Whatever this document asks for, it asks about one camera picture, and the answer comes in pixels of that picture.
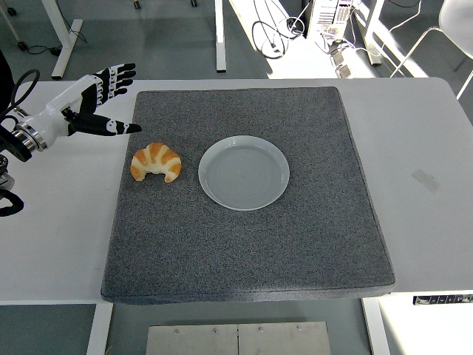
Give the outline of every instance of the croissant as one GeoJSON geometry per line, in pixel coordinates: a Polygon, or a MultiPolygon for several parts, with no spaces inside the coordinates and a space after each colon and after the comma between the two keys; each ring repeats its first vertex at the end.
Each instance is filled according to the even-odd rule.
{"type": "Polygon", "coordinates": [[[130,172],[136,181],[143,181],[146,173],[165,174],[164,181],[170,183],[179,176],[179,155],[164,143],[151,143],[138,150],[132,159],[130,172]]]}

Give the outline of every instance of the table leg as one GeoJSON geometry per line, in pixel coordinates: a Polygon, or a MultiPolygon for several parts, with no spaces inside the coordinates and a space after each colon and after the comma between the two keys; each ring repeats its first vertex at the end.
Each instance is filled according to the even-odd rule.
{"type": "Polygon", "coordinates": [[[52,26],[58,35],[59,41],[62,44],[61,54],[59,55],[58,61],[52,71],[51,78],[58,80],[62,79],[64,71],[66,70],[67,63],[74,49],[75,42],[77,40],[77,35],[82,27],[82,20],[74,20],[72,23],[72,30],[69,32],[64,24],[61,12],[59,11],[58,5],[54,0],[42,0],[43,6],[46,9],[47,15],[50,18],[52,26]]]}
{"type": "Polygon", "coordinates": [[[362,298],[364,319],[367,324],[368,337],[370,338],[371,353],[373,355],[389,355],[386,333],[384,331],[381,309],[378,298],[362,298]]]}
{"type": "Polygon", "coordinates": [[[216,27],[216,50],[217,50],[217,72],[226,72],[225,61],[225,35],[223,32],[223,4],[222,0],[215,0],[215,27],[216,27]]]}
{"type": "Polygon", "coordinates": [[[379,15],[381,14],[383,5],[384,0],[376,0],[375,6],[370,10],[366,22],[363,20],[362,15],[358,11],[355,11],[355,17],[361,31],[364,47],[367,49],[370,63],[374,67],[379,67],[381,65],[381,57],[378,55],[379,51],[374,45],[372,34],[375,32],[375,27],[379,23],[379,15]]]}
{"type": "Polygon", "coordinates": [[[106,341],[109,336],[110,319],[113,303],[98,303],[95,306],[94,320],[90,331],[87,355],[104,355],[106,341]]]}

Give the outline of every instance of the metal plate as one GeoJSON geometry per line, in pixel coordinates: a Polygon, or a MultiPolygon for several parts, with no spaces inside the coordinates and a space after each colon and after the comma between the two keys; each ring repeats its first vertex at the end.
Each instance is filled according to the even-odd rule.
{"type": "Polygon", "coordinates": [[[330,355],[325,322],[150,327],[146,355],[330,355]]]}
{"type": "Polygon", "coordinates": [[[150,327],[146,355],[238,355],[238,325],[150,327]]]}
{"type": "Polygon", "coordinates": [[[330,355],[325,322],[239,325],[239,355],[330,355]]]}

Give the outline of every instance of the plate rim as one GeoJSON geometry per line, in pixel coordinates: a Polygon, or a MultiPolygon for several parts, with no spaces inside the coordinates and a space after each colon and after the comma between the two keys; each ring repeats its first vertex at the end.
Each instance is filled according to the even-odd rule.
{"type": "MultiPolygon", "coordinates": [[[[229,146],[237,146],[238,144],[230,144],[230,145],[227,145],[225,146],[226,147],[229,147],[229,146]]],[[[284,153],[281,151],[281,149],[279,149],[277,146],[275,146],[274,144],[272,144],[270,141],[267,141],[263,138],[260,138],[260,137],[255,137],[255,136],[252,136],[252,135],[233,135],[231,137],[227,137],[227,138],[223,138],[217,142],[215,142],[214,144],[212,144],[208,149],[206,149],[206,151],[204,152],[204,154],[202,155],[202,157],[200,158],[200,162],[199,162],[199,168],[198,168],[198,177],[199,177],[199,183],[200,183],[200,187],[202,188],[202,190],[205,192],[205,194],[207,196],[209,196],[214,202],[220,204],[221,206],[227,208],[227,209],[231,209],[231,210],[234,210],[234,211],[241,211],[241,212],[249,212],[249,211],[255,211],[257,209],[262,209],[266,206],[269,206],[270,204],[274,203],[276,200],[278,200],[282,194],[286,191],[286,188],[287,188],[287,185],[289,184],[289,179],[290,179],[290,168],[289,168],[289,163],[287,162],[287,158],[285,157],[284,153]],[[285,178],[285,183],[284,184],[284,188],[281,190],[281,192],[275,196],[274,198],[272,198],[268,203],[262,205],[262,206],[258,206],[258,207],[254,207],[254,208],[250,208],[250,209],[239,209],[237,207],[232,207],[232,206],[227,206],[226,204],[224,204],[222,201],[220,201],[214,194],[213,192],[210,190],[210,188],[208,187],[208,184],[207,183],[204,183],[205,179],[203,177],[203,160],[205,159],[205,156],[208,155],[210,151],[212,150],[215,150],[217,148],[217,146],[219,145],[223,145],[223,142],[225,141],[231,141],[231,140],[238,140],[238,139],[243,139],[243,138],[250,138],[251,140],[256,140],[256,141],[260,141],[260,142],[264,142],[264,144],[267,144],[271,149],[274,149],[276,152],[278,152],[279,155],[281,155],[282,157],[282,164],[285,165],[287,167],[287,178],[285,178]]]]}

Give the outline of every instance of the gray floor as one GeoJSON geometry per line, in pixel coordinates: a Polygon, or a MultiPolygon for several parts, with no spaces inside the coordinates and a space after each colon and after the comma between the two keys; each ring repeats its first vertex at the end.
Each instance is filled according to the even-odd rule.
{"type": "MultiPolygon", "coordinates": [[[[227,72],[215,70],[214,2],[200,0],[193,8],[188,0],[142,0],[136,11],[132,0],[60,1],[64,16],[82,18],[82,33],[64,74],[76,80],[111,64],[135,62],[138,79],[267,78],[270,67],[255,53],[227,0],[224,0],[227,72]]],[[[297,15],[299,0],[284,0],[297,15]]],[[[432,24],[437,24],[441,1],[427,3],[426,12],[393,34],[405,49],[432,24]]],[[[22,41],[29,46],[55,47],[59,41],[40,1],[10,0],[18,15],[10,18],[22,41]]],[[[381,17],[387,27],[415,13],[389,4],[381,17]]],[[[31,68],[41,80],[51,80],[56,57],[48,52],[21,52],[5,21],[0,19],[0,48],[18,79],[31,68]]],[[[453,69],[463,54],[440,33],[433,33],[413,57],[430,75],[446,79],[457,92],[473,61],[453,69]]],[[[374,76],[389,76],[392,66],[373,68],[374,76]]],[[[460,99],[473,120],[473,84],[460,99]]],[[[0,307],[0,354],[85,354],[94,306],[0,307]]],[[[369,354],[369,343],[359,300],[276,302],[257,304],[184,304],[135,307],[118,305],[112,316],[109,355],[144,354],[150,325],[209,324],[222,322],[327,321],[332,354],[369,354]]]]}

